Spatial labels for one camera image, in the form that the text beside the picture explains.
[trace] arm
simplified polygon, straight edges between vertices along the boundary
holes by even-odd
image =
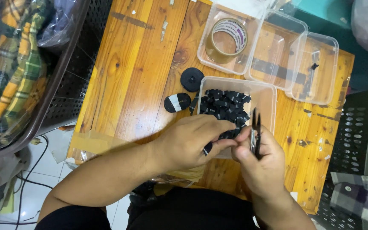
[[[109,151],[76,168],[46,197],[38,221],[65,206],[104,207],[143,182],[171,170],[189,169],[207,163],[222,149],[236,145],[231,139],[217,140],[234,129],[228,121],[212,115],[183,118],[158,139],[131,149]],[[202,149],[213,141],[211,152]]]
[[[285,178],[285,153],[273,135],[262,128],[261,160],[249,150],[251,127],[245,127],[235,139],[234,160],[241,163],[245,184],[251,191],[257,219],[272,230],[316,230],[313,222],[290,196],[283,183]]]

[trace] scissors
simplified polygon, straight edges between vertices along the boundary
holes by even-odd
[[[260,146],[260,113],[258,113],[258,122],[256,122],[256,108],[253,109],[252,115],[252,132],[251,132],[251,152],[256,156],[258,160],[262,158],[259,154],[259,146]]]

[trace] hand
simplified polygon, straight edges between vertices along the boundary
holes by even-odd
[[[172,125],[153,145],[165,170],[190,169],[206,164],[221,150],[236,146],[233,139],[218,140],[221,133],[235,128],[235,124],[219,121],[213,115],[194,115]],[[202,149],[211,141],[213,147],[205,156]]]
[[[235,138],[238,146],[232,148],[232,157],[241,163],[242,176],[252,196],[271,200],[285,192],[285,153],[269,130],[262,126],[261,132],[261,160],[250,151],[250,126],[243,128]]]

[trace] clear plastic container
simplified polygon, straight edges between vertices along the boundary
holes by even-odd
[[[333,97],[338,57],[336,39],[309,32],[299,74],[292,89],[285,91],[286,95],[300,102],[329,104]]]
[[[225,73],[245,74],[265,12],[258,0],[214,1],[197,51],[200,62]]]
[[[286,14],[268,10],[245,79],[262,81],[290,91],[299,72],[308,25]]]
[[[248,106],[244,105],[244,111],[252,117],[253,109],[257,107],[257,112],[261,115],[261,124],[272,133],[275,130],[276,115],[276,88],[273,85],[257,82],[239,80],[225,77],[206,76],[201,81],[200,97],[198,105],[201,103],[201,97],[205,96],[205,91],[209,89],[219,89],[223,91],[237,91],[251,96],[251,102]],[[216,158],[231,158],[231,149],[225,149]]]

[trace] wood grain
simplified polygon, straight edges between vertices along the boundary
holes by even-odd
[[[75,132],[92,130],[147,143],[190,115],[188,110],[169,113],[163,106],[165,97],[186,92],[180,83],[185,69],[196,67],[205,76],[243,79],[204,66],[197,58],[210,8],[206,0],[175,0],[173,6],[162,0],[115,1]],[[161,41],[164,21],[168,25]],[[325,158],[332,154],[353,61],[353,55],[340,51],[334,96],[327,106],[298,102],[278,90],[274,135],[286,155],[285,186],[299,193],[298,203],[307,213],[314,214],[319,206],[329,164]],[[73,141],[68,157],[81,163]],[[238,163],[213,159],[194,187],[245,199],[242,184]]]

